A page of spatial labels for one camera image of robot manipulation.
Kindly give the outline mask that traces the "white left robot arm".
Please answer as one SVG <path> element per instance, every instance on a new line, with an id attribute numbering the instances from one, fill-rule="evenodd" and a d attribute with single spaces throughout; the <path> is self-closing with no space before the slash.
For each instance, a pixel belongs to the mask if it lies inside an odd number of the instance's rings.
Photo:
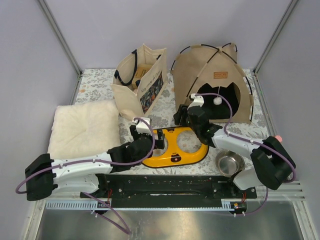
<path id="1" fill-rule="evenodd" d="M 86 192 L 102 198 L 109 186 L 102 175 L 123 172 L 152 157 L 154 149 L 164 149 L 165 134 L 161 129 L 150 132 L 130 126 L 132 142 L 113 147 L 94 156 L 53 159 L 48 153 L 38 156 L 26 169 L 26 199 L 43 200 L 56 193 Z"/>

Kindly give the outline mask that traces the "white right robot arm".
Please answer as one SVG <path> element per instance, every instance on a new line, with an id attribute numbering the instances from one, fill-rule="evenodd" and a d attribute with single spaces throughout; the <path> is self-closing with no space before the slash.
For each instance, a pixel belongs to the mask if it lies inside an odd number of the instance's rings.
<path id="1" fill-rule="evenodd" d="M 180 105 L 173 119 L 175 125 L 191 128 L 202 144 L 231 151 L 252 161 L 251 169 L 232 176 L 232 182 L 227 186 L 231 197 L 239 198 L 247 189 L 258 186 L 277 190 L 281 184 L 294 181 L 296 164 L 279 136 L 257 139 L 227 132 L 226 127 L 211 123 L 200 106 Z"/>

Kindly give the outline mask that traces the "black tent pole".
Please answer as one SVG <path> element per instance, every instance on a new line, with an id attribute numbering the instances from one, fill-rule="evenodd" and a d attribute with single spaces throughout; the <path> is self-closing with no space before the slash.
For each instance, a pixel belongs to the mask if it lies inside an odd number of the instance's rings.
<path id="1" fill-rule="evenodd" d="M 208 83 L 214 87 L 220 83 L 214 79 L 218 50 L 218 47 L 198 44 L 187 47 L 176 57 L 171 74 L 177 105 L 188 102 L 188 95 L 197 93 L 202 85 Z"/>
<path id="2" fill-rule="evenodd" d="M 216 58 L 213 77 L 219 80 L 220 94 L 232 107 L 232 121 L 250 124 L 254 109 L 253 90 L 238 62 L 237 45 L 230 42 L 219 46 Z"/>

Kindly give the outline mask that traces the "beige pet tent fabric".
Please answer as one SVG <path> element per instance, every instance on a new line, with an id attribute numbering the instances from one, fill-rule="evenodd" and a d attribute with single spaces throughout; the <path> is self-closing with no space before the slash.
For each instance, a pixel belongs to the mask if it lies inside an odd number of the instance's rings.
<path id="1" fill-rule="evenodd" d="M 191 94 L 202 94 L 203 109 L 212 123 L 252 122 L 254 99 L 249 80 L 237 61 L 233 42 L 223 46 L 185 47 L 171 66 L 175 107 L 188 106 Z"/>

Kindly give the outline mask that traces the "white fluffy cushion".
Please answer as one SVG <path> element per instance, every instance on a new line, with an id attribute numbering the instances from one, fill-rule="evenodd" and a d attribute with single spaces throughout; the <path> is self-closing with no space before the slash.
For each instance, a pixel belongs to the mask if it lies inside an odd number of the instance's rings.
<path id="1" fill-rule="evenodd" d="M 47 152 L 52 159 L 75 159 L 99 155 L 120 144 L 116 103 L 99 100 L 58 106 Z"/>

